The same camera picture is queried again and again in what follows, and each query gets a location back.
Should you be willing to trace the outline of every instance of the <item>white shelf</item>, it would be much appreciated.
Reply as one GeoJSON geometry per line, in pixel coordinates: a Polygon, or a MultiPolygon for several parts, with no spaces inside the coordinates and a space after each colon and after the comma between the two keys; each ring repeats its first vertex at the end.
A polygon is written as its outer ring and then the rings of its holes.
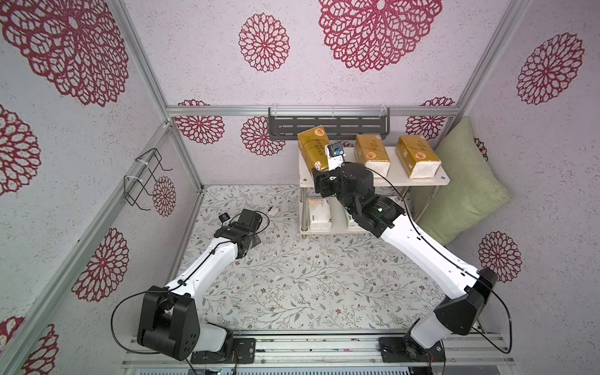
{"type": "MultiPolygon", "coordinates": [[[[397,197],[389,197],[394,202],[402,206],[402,203],[397,197]]],[[[331,229],[310,229],[306,232],[302,231],[302,220],[300,222],[300,233],[303,235],[351,235],[354,233],[368,233],[363,228],[351,228],[348,229],[346,221],[346,209],[341,205],[340,201],[335,197],[326,198],[329,202],[329,212],[331,213],[331,229]]],[[[300,217],[302,217],[302,202],[298,200],[300,204],[300,217]]]]}
{"type": "MultiPolygon", "coordinates": [[[[394,186],[443,186],[448,185],[450,179],[448,175],[444,171],[443,167],[440,167],[437,170],[437,173],[434,178],[409,178],[404,170],[402,164],[400,164],[400,160],[396,155],[396,147],[386,147],[385,151],[387,151],[391,165],[389,167],[389,172],[386,178],[392,183],[394,186]]],[[[344,147],[344,153],[346,153],[345,159],[346,161],[356,162],[356,157],[354,155],[354,147],[344,147]]],[[[306,168],[306,163],[302,158],[302,154],[300,150],[298,150],[298,168],[299,168],[299,176],[300,176],[300,187],[301,188],[314,188],[313,177],[311,173],[306,168]]],[[[381,177],[374,174],[373,185],[376,187],[380,186],[389,186],[389,184],[381,177]]]]}

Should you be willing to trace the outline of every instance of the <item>green pillow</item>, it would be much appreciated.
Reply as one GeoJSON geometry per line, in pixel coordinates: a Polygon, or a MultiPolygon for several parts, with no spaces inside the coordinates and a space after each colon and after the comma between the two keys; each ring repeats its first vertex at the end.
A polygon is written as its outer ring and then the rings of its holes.
{"type": "MultiPolygon", "coordinates": [[[[440,142],[436,149],[442,167],[450,177],[440,186],[417,223],[442,245],[460,232],[475,226],[508,202],[511,197],[494,177],[473,141],[469,118],[463,120],[440,142]]],[[[425,206],[433,187],[412,187],[415,215],[425,206]]]]}

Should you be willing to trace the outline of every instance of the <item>metal shelf leg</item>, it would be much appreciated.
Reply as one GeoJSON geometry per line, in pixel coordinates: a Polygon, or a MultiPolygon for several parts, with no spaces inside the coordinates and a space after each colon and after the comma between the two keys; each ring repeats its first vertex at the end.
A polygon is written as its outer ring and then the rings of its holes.
{"type": "Polygon", "coordinates": [[[300,188],[300,202],[302,203],[302,217],[300,218],[300,230],[302,239],[306,238],[304,232],[308,230],[308,188],[300,188]]]}

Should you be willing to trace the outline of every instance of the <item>small white object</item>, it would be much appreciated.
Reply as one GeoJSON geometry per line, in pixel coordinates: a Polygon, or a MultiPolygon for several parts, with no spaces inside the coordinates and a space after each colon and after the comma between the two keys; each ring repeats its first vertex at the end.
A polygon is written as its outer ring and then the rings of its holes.
{"type": "Polygon", "coordinates": [[[309,199],[308,216],[310,229],[331,229],[331,212],[327,199],[309,199]]]}
{"type": "Polygon", "coordinates": [[[223,346],[227,331],[212,324],[201,324],[198,342],[193,352],[217,352],[223,346]]]}
{"type": "Polygon", "coordinates": [[[125,176],[125,177],[134,178],[134,179],[138,180],[139,182],[144,182],[144,180],[137,178],[135,176],[125,176]]]}
{"type": "Polygon", "coordinates": [[[451,333],[452,331],[441,324],[436,314],[431,311],[415,324],[410,331],[410,336],[422,347],[431,348],[441,338],[451,333]]]}
{"type": "Polygon", "coordinates": [[[441,161],[419,161],[410,174],[410,178],[432,178],[441,165],[441,161]]]}
{"type": "Polygon", "coordinates": [[[369,169],[373,169],[375,172],[379,173],[383,177],[388,176],[389,167],[391,163],[389,161],[368,161],[365,163],[365,167],[369,169]]]}
{"type": "Polygon", "coordinates": [[[275,216],[278,213],[279,213],[278,207],[271,207],[271,209],[269,211],[267,211],[267,215],[269,215],[269,216],[275,216]]]}
{"type": "Polygon", "coordinates": [[[328,165],[329,170],[334,170],[338,167],[341,167],[342,164],[344,164],[344,162],[345,162],[344,157],[346,156],[346,154],[341,154],[341,155],[332,157],[329,154],[329,148],[327,146],[325,146],[325,152],[327,153],[327,165],[328,165]]]}
{"type": "Polygon", "coordinates": [[[348,229],[360,228],[361,226],[352,218],[352,216],[346,211],[346,222],[348,229]]]}

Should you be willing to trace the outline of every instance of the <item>floral tablecloth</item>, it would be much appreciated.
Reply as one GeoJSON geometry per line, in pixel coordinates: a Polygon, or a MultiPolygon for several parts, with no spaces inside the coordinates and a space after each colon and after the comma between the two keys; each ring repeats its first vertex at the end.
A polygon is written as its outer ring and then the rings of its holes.
{"type": "Polygon", "coordinates": [[[208,288],[197,306],[202,320],[235,329],[402,329],[442,300],[425,272],[370,234],[302,239],[298,198],[297,186],[205,190],[182,271],[208,245],[221,213],[271,206],[281,212],[259,235],[262,243],[208,288]]]}

